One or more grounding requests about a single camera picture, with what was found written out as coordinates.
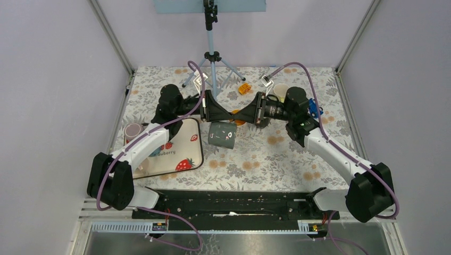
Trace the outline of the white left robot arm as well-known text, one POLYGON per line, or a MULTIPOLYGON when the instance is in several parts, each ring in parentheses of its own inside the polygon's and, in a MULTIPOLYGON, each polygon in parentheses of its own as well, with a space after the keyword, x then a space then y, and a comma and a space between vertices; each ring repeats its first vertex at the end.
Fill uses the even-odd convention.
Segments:
POLYGON ((234 118, 234 114, 219 105, 212 92, 204 87, 197 96, 184 98, 176 85, 165 85, 160 91, 155 116, 147 128, 122 148, 110 154, 100 152, 94 157, 87 194, 96 200, 99 211, 122 210, 138 199, 133 170, 171 141, 182 128, 183 120, 191 115, 199 115, 207 122, 234 118))

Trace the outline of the blue mug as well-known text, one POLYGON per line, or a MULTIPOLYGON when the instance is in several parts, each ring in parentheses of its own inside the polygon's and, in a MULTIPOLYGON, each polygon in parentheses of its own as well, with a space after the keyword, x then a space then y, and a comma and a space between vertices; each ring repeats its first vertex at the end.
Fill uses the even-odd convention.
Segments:
POLYGON ((155 157, 155 156, 158 156, 158 155, 162 152, 162 150, 164 150, 164 148, 165 148, 165 145, 159 146, 156 150, 154 150, 154 151, 149 155, 149 157, 155 157))

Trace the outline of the floral mug orange inside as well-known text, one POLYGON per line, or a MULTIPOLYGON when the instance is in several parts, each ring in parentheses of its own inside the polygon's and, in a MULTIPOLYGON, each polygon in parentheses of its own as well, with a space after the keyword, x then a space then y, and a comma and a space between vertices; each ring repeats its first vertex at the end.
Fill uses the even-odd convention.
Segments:
MULTIPOLYGON (((235 109, 235 110, 233 110, 231 113, 232 113, 232 114, 236 114, 236 113, 238 113, 238 112, 239 112, 239 110, 238 110, 238 109, 235 109)), ((237 126, 241 126, 241 125, 246 124, 246 122, 245 122, 245 121, 242 121, 242 120, 230 120, 229 122, 230 122, 230 123, 235 123, 237 126)))

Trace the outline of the yellow mug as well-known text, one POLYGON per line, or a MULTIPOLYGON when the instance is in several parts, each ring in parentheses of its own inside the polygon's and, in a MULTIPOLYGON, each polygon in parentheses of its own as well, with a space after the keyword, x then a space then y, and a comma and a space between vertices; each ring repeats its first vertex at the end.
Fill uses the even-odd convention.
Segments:
POLYGON ((278 83, 273 87, 273 94, 283 103, 290 86, 285 83, 278 83))

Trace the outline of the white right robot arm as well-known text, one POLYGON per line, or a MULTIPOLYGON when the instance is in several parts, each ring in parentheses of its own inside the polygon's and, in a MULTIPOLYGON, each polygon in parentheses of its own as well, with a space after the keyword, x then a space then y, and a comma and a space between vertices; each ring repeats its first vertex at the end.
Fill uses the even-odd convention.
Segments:
POLYGON ((254 100, 231 115, 232 120, 263 127, 270 119, 286 121, 289 137, 320 156, 349 185, 347 190, 318 189, 310 193, 306 214, 320 218, 326 211, 346 211, 362 223, 372 218, 394 219, 400 211, 391 171, 384 163, 373 164, 341 147, 323 128, 322 121, 308 111, 304 89, 289 88, 283 102, 259 92, 254 100))

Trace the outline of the grey mug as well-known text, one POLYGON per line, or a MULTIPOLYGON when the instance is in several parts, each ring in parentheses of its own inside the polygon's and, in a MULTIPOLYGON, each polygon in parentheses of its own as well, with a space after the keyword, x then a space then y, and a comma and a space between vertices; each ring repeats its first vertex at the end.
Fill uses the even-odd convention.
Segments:
POLYGON ((237 125, 230 122, 212 122, 208 131, 208 143, 217 147, 233 149, 237 125))

